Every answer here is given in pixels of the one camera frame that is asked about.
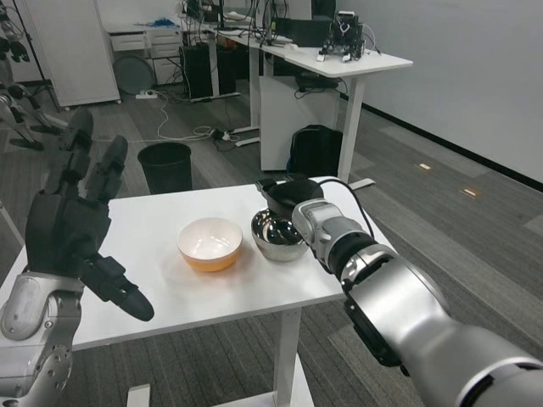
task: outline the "computer tower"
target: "computer tower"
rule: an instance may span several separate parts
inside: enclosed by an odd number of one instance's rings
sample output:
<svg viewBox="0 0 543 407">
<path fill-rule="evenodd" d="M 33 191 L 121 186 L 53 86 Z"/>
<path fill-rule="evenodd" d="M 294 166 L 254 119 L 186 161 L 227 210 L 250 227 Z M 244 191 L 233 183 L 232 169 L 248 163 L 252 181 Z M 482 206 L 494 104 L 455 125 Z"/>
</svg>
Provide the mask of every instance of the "computer tower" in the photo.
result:
<svg viewBox="0 0 543 407">
<path fill-rule="evenodd" d="M 207 98 L 213 96 L 211 86 L 211 68 L 219 70 L 219 93 L 236 91 L 236 71 L 232 63 L 232 51 L 217 46 L 217 67 L 210 67 L 210 52 L 208 44 L 200 43 L 179 50 L 181 65 L 185 72 L 183 79 L 190 88 L 190 97 Z"/>
</svg>

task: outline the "white desk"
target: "white desk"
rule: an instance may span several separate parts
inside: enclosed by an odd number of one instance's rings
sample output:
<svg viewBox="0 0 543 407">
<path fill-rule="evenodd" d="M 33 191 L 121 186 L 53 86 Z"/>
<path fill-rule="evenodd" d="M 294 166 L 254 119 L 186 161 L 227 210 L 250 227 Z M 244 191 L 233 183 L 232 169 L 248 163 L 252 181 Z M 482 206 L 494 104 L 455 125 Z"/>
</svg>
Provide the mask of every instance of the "white desk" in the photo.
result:
<svg viewBox="0 0 543 407">
<path fill-rule="evenodd" d="M 332 183 L 323 188 L 326 198 L 364 226 L 347 190 Z M 155 316 L 150 322 L 138 321 L 86 289 L 74 350 L 280 311 L 274 392 L 251 398 L 250 404 L 240 400 L 229 405 L 275 406 L 275 397 L 277 405 L 311 406 L 296 354 L 301 307 L 344 295 L 309 250 L 288 263 L 270 261 L 260 253 L 251 237 L 250 221 L 265 206 L 253 185 L 111 201 L 112 223 L 100 252 L 126 267 L 126 276 L 147 296 Z M 196 272 L 177 250 L 178 232 L 204 216 L 227 218 L 243 230 L 243 253 L 227 270 Z M 372 228 L 377 241 L 389 244 L 375 224 Z M 25 265 L 23 249 L 0 288 L 0 304 L 8 299 Z"/>
<path fill-rule="evenodd" d="M 229 38 L 235 42 L 247 45 L 247 36 L 240 38 L 237 34 L 219 32 L 218 35 Z M 377 52 L 365 53 L 358 61 L 344 63 L 339 55 L 327 55 L 324 62 L 316 61 L 316 56 L 320 48 L 298 48 L 291 49 L 285 47 L 260 46 L 254 39 L 249 40 L 249 88 L 251 91 L 251 126 L 246 130 L 253 130 L 259 126 L 260 117 L 260 84 L 258 81 L 258 50 L 285 59 L 285 61 L 298 65 L 302 68 L 316 72 L 317 74 L 329 78 L 350 79 L 349 103 L 347 105 L 347 115 L 343 128 L 343 144 L 341 146 L 341 155 L 339 158 L 338 174 L 339 178 L 345 182 L 349 180 L 350 166 L 355 149 L 356 134 L 364 97 L 364 88 L 366 78 L 369 74 L 382 72 L 385 70 L 396 70 L 412 66 L 413 62 L 407 59 L 401 59 L 385 53 L 379 55 Z M 264 64 L 264 75 L 272 75 L 269 64 Z M 336 104 L 336 116 L 339 112 L 339 96 Z"/>
</svg>

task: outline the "tabletop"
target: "tabletop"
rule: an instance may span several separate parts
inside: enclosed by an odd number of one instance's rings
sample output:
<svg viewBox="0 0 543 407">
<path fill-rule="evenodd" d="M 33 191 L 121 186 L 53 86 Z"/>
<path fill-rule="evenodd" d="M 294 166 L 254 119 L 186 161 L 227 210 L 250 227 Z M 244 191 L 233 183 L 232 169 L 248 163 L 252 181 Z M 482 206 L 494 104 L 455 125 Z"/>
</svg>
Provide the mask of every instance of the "tabletop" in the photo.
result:
<svg viewBox="0 0 543 407">
<path fill-rule="evenodd" d="M 192 29 L 196 31 L 197 28 L 194 28 L 194 26 L 198 25 L 198 23 L 195 23 L 194 25 L 191 25 Z M 110 23 L 110 22 L 104 22 L 103 23 L 104 29 L 108 34 L 135 34 L 138 32 L 146 32 L 146 31 L 163 31 L 163 30 L 188 30 L 188 24 L 185 20 L 181 20 L 180 26 L 158 26 L 158 27 L 151 27 L 149 25 L 144 24 L 138 24 L 138 23 Z"/>
<path fill-rule="evenodd" d="M 290 48 L 284 46 L 261 46 L 254 38 L 247 38 L 247 32 L 242 31 L 217 31 L 219 36 L 224 36 L 235 42 L 249 47 L 259 47 L 262 51 L 283 58 L 285 61 L 306 68 L 317 74 L 329 78 L 348 78 L 351 76 L 365 75 L 384 70 L 394 70 L 412 66 L 413 62 L 407 59 L 398 58 L 386 53 L 379 54 L 377 51 L 366 51 L 358 61 L 343 62 L 341 55 L 327 55 L 324 62 L 316 60 L 320 48 L 300 47 Z"/>
<path fill-rule="evenodd" d="M 339 184 L 323 185 L 325 198 L 344 215 L 363 219 L 355 200 Z M 110 202 L 112 220 L 100 250 L 126 268 L 154 306 L 154 318 L 139 321 L 86 289 L 74 350 L 150 337 L 222 321 L 299 308 L 342 298 L 337 280 L 313 258 L 311 251 L 291 262 L 266 259 L 251 236 L 253 215 L 266 207 L 254 185 L 179 192 Z M 191 269 L 180 255 L 179 231 L 198 218 L 218 216 L 242 228 L 242 254 L 237 262 L 215 273 Z M 389 241 L 372 223 L 376 240 Z M 0 304 L 7 300 L 15 277 L 26 265 L 23 249 L 0 287 Z"/>
</svg>

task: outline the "orange bowl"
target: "orange bowl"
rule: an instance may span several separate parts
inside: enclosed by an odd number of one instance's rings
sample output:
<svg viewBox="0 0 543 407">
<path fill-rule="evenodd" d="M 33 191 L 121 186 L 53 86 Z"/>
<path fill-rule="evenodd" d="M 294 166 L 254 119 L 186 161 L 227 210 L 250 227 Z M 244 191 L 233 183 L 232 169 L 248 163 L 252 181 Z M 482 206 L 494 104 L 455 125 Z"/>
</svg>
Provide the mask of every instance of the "orange bowl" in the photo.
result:
<svg viewBox="0 0 543 407">
<path fill-rule="evenodd" d="M 242 240 L 241 228 L 230 220 L 203 218 L 181 230 L 177 247 L 195 270 L 219 271 L 239 257 Z"/>
</svg>

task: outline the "metal bowl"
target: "metal bowl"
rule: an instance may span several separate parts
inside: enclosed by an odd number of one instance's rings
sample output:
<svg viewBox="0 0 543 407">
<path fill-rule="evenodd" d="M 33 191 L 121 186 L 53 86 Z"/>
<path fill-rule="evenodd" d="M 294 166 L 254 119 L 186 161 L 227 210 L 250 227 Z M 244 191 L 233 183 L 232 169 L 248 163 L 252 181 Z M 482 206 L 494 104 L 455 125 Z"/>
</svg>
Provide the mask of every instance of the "metal bowl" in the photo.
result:
<svg viewBox="0 0 543 407">
<path fill-rule="evenodd" d="M 268 259 L 291 261 L 307 250 L 292 222 L 269 209 L 263 209 L 253 217 L 251 231 L 256 245 Z"/>
</svg>

